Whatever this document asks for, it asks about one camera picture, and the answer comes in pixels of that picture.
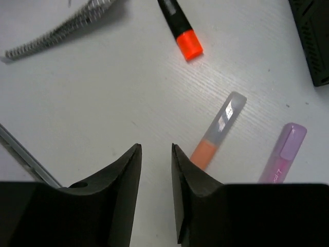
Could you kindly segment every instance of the orange marker tip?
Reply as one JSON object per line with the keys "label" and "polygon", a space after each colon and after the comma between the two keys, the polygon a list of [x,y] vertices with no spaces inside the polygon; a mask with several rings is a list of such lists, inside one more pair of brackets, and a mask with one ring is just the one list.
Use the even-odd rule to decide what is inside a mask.
{"label": "orange marker tip", "polygon": [[176,41],[187,61],[200,56],[204,51],[193,29],[183,32]]}

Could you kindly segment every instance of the highlighter cap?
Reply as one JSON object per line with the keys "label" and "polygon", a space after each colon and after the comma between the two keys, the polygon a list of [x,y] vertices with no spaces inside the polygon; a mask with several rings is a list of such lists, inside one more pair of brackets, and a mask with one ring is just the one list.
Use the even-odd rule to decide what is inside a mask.
{"label": "highlighter cap", "polygon": [[187,61],[200,56],[204,51],[193,29],[182,33],[176,41]]}
{"label": "highlighter cap", "polygon": [[288,123],[283,127],[278,139],[275,155],[287,161],[293,161],[306,136],[307,129],[297,123]]}

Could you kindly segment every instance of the orange highlighter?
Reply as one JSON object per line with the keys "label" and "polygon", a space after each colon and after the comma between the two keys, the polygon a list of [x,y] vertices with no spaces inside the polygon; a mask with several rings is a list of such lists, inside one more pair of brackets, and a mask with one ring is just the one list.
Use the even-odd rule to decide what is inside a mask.
{"label": "orange highlighter", "polygon": [[208,167],[246,102],[247,98],[237,92],[228,96],[190,158],[197,167],[202,170]]}

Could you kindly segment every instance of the notebook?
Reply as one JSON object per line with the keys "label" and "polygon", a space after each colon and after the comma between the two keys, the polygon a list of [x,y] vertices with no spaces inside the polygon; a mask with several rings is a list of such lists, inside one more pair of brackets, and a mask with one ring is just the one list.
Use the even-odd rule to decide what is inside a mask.
{"label": "notebook", "polygon": [[102,18],[115,0],[0,0],[0,60],[52,47]]}

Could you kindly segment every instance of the wood grain texture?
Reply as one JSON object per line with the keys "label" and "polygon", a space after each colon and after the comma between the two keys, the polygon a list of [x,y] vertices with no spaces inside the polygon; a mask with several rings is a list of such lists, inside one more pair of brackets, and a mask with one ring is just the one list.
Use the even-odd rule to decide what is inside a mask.
{"label": "wood grain texture", "polygon": [[143,161],[131,246],[176,246],[171,143],[192,154],[231,91],[248,98],[207,172],[256,182],[288,122],[308,134],[287,182],[329,182],[329,87],[315,89],[287,0],[180,0],[205,54],[186,63],[157,1],[118,0],[108,23],[0,64],[0,122],[63,185],[133,143]]}

